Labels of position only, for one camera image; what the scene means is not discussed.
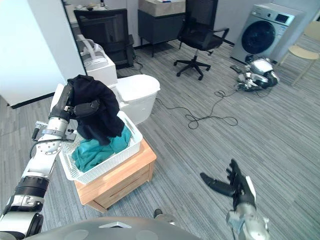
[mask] plastic basket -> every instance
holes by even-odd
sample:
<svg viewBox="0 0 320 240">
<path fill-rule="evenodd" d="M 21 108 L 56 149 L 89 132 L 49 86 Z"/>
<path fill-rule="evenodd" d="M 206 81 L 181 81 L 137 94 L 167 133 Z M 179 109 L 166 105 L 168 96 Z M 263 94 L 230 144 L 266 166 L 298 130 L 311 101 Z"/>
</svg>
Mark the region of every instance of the plastic basket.
<svg viewBox="0 0 320 240">
<path fill-rule="evenodd" d="M 142 134 L 123 111 L 119 111 L 117 116 L 131 131 L 132 136 L 128 147 L 117 154 L 113 154 L 90 170 L 82 172 L 76 167 L 75 161 L 71 157 L 72 152 L 80 144 L 80 141 L 83 140 L 83 138 L 77 134 L 73 143 L 63 143 L 62 150 L 59 153 L 59 158 L 68 180 L 76 180 L 82 184 L 88 184 L 139 152 L 140 142 L 143 138 Z"/>
</svg>

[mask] washing machine door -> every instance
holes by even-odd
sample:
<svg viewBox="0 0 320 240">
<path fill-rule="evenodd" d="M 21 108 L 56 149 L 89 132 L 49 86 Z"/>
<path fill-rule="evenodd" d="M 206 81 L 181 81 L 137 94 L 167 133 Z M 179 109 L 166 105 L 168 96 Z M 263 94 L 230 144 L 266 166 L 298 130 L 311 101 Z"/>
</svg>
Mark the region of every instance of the washing machine door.
<svg viewBox="0 0 320 240">
<path fill-rule="evenodd" d="M 249 25 L 242 35 L 242 47 L 250 54 L 267 50 L 276 38 L 276 30 L 268 21 L 256 21 Z"/>
</svg>

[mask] toilet lid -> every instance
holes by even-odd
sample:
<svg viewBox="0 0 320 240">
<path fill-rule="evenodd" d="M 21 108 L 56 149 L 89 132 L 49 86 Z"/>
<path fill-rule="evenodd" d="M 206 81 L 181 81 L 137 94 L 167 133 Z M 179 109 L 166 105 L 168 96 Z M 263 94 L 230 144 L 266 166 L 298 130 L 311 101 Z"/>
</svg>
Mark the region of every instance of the toilet lid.
<svg viewBox="0 0 320 240">
<path fill-rule="evenodd" d="M 160 90 L 160 83 L 152 76 L 138 74 L 119 78 L 116 89 L 125 102 L 141 99 Z"/>
</svg>

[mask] chair backrest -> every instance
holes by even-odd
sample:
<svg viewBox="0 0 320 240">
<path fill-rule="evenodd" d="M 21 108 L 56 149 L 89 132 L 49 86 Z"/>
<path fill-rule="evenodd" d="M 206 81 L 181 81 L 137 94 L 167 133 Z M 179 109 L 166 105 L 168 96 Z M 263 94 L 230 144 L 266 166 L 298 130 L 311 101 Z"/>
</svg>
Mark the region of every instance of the chair backrest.
<svg viewBox="0 0 320 240">
<path fill-rule="evenodd" d="M 101 45 L 106 53 L 124 50 L 129 43 L 126 9 L 74 10 L 74 15 L 83 36 Z"/>
<path fill-rule="evenodd" d="M 312 21 L 303 32 L 308 37 L 320 42 L 320 21 Z"/>
<path fill-rule="evenodd" d="M 186 0 L 186 24 L 194 24 L 213 30 L 218 0 Z"/>
</svg>

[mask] black cable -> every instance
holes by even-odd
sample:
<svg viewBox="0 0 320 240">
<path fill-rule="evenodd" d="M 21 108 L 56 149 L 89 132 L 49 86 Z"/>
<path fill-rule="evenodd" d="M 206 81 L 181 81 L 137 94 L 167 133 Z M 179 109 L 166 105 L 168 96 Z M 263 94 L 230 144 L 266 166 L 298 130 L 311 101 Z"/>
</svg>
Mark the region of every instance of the black cable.
<svg viewBox="0 0 320 240">
<path fill-rule="evenodd" d="M 259 92 L 258 91 L 256 91 L 255 92 L 255 94 L 259 97 L 259 98 L 265 98 L 265 97 L 267 97 L 270 93 L 271 93 L 271 91 L 272 91 L 272 87 L 269 87 L 270 88 L 270 90 L 265 94 L 265 95 L 259 95 Z"/>
<path fill-rule="evenodd" d="M 132 69 L 132 70 L 135 70 L 135 71 L 139 71 L 140 74 L 144 74 L 144 73 L 142 72 L 142 70 L 141 70 L 141 69 L 143 69 L 144 65 L 143 65 L 142 63 L 138 62 L 138 61 L 136 60 L 136 58 L 137 58 L 137 57 L 135 57 L 135 60 L 134 60 L 133 64 L 138 64 L 140 67 L 139 67 L 138 69 L 135 68 L 135 67 L 128 67 L 128 69 Z M 122 79 L 122 78 L 130 77 L 130 76 L 133 76 L 133 75 L 123 76 L 123 75 L 121 75 L 121 74 L 119 74 L 119 73 L 117 72 L 117 73 L 116 73 L 116 76 L 117 76 L 118 79 Z"/>
<path fill-rule="evenodd" d="M 141 71 L 141 69 L 143 69 L 144 65 L 138 61 L 133 62 L 133 65 L 138 64 L 140 65 L 140 67 L 138 69 L 134 68 L 134 67 L 129 67 L 129 69 L 135 70 L 135 71 L 139 71 L 140 74 L 143 74 L 143 72 Z"/>
<path fill-rule="evenodd" d="M 215 116 L 215 115 L 213 115 L 213 112 L 214 112 L 215 106 L 216 106 L 220 101 L 222 101 L 222 100 L 223 100 L 224 98 L 226 98 L 226 97 L 230 97 L 231 95 L 235 94 L 237 91 L 238 91 L 238 90 L 236 89 L 234 92 L 232 92 L 232 93 L 229 94 L 229 95 L 226 95 L 226 93 L 225 93 L 224 91 L 222 91 L 222 90 L 215 91 L 215 92 L 214 92 L 214 95 L 216 95 L 217 97 L 219 97 L 219 98 L 221 98 L 221 99 L 219 99 L 218 101 L 216 101 L 216 102 L 213 104 L 213 106 L 212 106 L 212 108 L 211 108 L 210 114 L 209 114 L 208 116 L 204 116 L 204 117 L 197 117 L 197 116 L 193 115 L 192 112 L 191 112 L 188 108 L 183 107 L 183 106 L 167 107 L 167 106 L 162 102 L 161 99 L 159 99 L 159 98 L 156 98 L 156 99 L 157 99 L 166 109 L 169 109 L 169 110 L 173 110 L 173 109 L 184 109 L 184 110 L 187 110 L 187 111 L 189 112 L 189 114 L 186 114 L 186 115 L 184 115 L 184 116 L 185 116 L 186 119 L 189 120 L 188 127 L 189 127 L 190 129 L 197 129 L 197 128 L 199 127 L 199 121 L 205 120 L 205 119 L 212 119 L 212 118 L 222 120 L 222 121 L 224 121 L 226 124 L 234 127 L 234 126 L 237 126 L 238 123 L 239 123 L 238 120 L 237 120 L 235 117 L 233 117 L 233 116 L 223 116 L 223 117 L 221 117 L 221 116 Z M 235 122 L 234 122 L 234 123 L 230 123 L 230 122 L 228 122 L 228 120 L 234 120 Z"/>
<path fill-rule="evenodd" d="M 42 144 L 42 143 L 50 143 L 50 142 L 56 142 L 56 141 L 61 141 L 61 139 L 47 139 L 47 140 L 41 140 L 41 141 L 37 141 L 35 142 L 32 146 L 31 146 L 31 149 L 30 149 L 30 152 L 29 152 L 29 158 L 31 159 L 32 158 L 32 150 L 34 149 L 34 147 L 37 145 L 37 144 Z"/>
</svg>

